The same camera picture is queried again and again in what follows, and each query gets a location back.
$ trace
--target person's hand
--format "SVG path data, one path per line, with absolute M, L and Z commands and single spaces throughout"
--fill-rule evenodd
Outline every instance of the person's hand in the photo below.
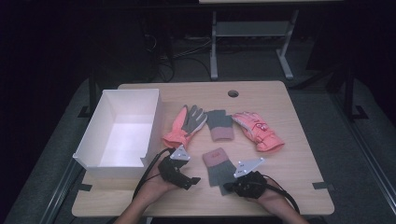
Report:
M 267 184 L 280 189 L 280 186 L 272 179 L 267 178 Z M 247 198 L 250 202 L 261 205 L 267 212 L 275 215 L 289 224 L 307 224 L 308 222 L 298 214 L 288 203 L 284 196 L 279 193 L 266 189 L 264 194 L 258 199 Z
M 158 165 L 161 161 L 157 161 L 148 173 L 148 178 L 142 188 L 136 195 L 136 199 L 145 202 L 147 205 L 155 203 L 159 200 L 166 192 L 172 189 L 178 189 L 178 186 L 164 181 L 160 175 Z
M 158 165 L 161 161 L 157 161 L 148 173 L 147 181 L 143 184 L 136 197 L 122 212 L 115 223 L 135 224 L 138 223 L 144 211 L 159 200 L 166 192 L 172 189 L 178 189 L 178 186 L 166 182 L 160 175 Z

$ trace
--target metal bracket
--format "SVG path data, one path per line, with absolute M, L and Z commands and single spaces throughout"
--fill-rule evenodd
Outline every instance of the metal bracket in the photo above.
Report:
M 191 156 L 187 153 L 183 145 L 180 145 L 171 155 L 172 160 L 189 161 Z
M 239 161 L 238 167 L 236 168 L 235 174 L 233 174 L 233 176 L 235 178 L 238 178 L 240 176 L 247 175 L 248 173 L 253 171 L 254 168 L 258 167 L 263 162 L 264 162 L 263 157 L 256 159 L 256 160 Z

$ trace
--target glove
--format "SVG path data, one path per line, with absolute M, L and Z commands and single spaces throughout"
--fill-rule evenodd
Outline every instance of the glove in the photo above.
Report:
M 163 143 L 167 147 L 177 148 L 183 145 L 187 148 L 192 136 L 202 129 L 206 120 L 207 115 L 202 108 L 193 105 L 189 111 L 184 105 L 173 122 L 172 131 L 163 136 Z
M 236 113 L 232 115 L 232 118 L 242 126 L 245 136 L 257 144 L 258 151 L 277 151 L 285 145 L 258 114 L 251 112 Z
M 225 115 L 225 110 L 212 110 L 206 114 L 213 141 L 233 140 L 233 120 L 231 116 Z
M 209 185 L 219 186 L 221 195 L 232 193 L 232 191 L 224 188 L 225 183 L 235 181 L 233 174 L 236 171 L 236 167 L 228 159 L 227 154 L 221 147 L 207 152 L 203 155 L 205 166 L 209 174 Z

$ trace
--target table hole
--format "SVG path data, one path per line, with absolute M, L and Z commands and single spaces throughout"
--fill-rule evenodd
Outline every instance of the table hole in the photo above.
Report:
M 238 92 L 238 91 L 228 91 L 228 95 L 229 95 L 230 97 L 235 98 L 235 97 L 238 97 L 239 92 Z

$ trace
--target glove finger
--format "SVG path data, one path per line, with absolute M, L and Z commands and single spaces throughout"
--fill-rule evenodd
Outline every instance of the glove finger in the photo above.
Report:
M 252 114 L 251 114 L 251 117 L 253 117 L 255 120 L 259 120 L 260 122 L 265 123 L 264 120 L 262 119 L 262 117 L 260 117 L 259 114 L 252 113 Z
M 206 114 L 202 114 L 200 118 L 198 118 L 196 125 L 197 127 L 192 131 L 192 133 L 198 132 L 198 130 L 202 129 L 202 127 L 204 127 L 205 122 L 207 120 L 207 115 Z
M 255 121 L 257 122 L 257 120 L 259 120 L 256 116 L 255 113 L 251 113 L 251 112 L 245 112 L 245 118 L 250 120 L 250 121 Z
M 198 106 L 197 105 L 193 105 L 191 110 L 190 110 L 190 112 L 189 112 L 189 117 L 193 118 L 195 113 L 197 112 L 197 110 L 198 110 Z
M 172 125 L 172 130 L 180 130 L 181 127 L 183 127 L 187 121 L 188 121 L 188 117 L 187 117 L 187 112 L 188 112 L 188 108 L 186 105 L 184 105 L 180 112 L 178 112 L 178 115 L 176 116 L 173 125 Z
M 202 108 L 199 108 L 198 110 L 195 110 L 193 114 L 191 114 L 191 118 L 198 120 L 202 115 L 204 114 L 204 110 Z
M 241 125 L 243 127 L 244 131 L 247 131 L 247 132 L 249 132 L 249 135 L 252 135 L 251 128 L 243 120 L 239 119 L 238 117 L 234 117 L 234 116 L 232 116 L 232 118 L 235 122 L 237 122 L 239 125 Z
M 233 118 L 238 119 L 243 123 L 248 123 L 251 120 L 251 117 L 248 114 L 246 114 L 246 112 L 234 114 Z

